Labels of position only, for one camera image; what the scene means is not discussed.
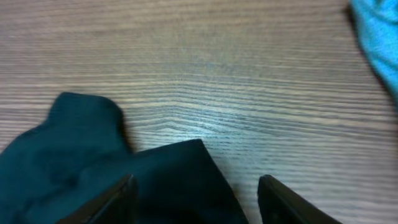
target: blue fabric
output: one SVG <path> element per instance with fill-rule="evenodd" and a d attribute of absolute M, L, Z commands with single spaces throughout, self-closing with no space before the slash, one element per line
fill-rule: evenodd
<path fill-rule="evenodd" d="M 359 44 L 398 105 L 398 0 L 351 0 Z"/>

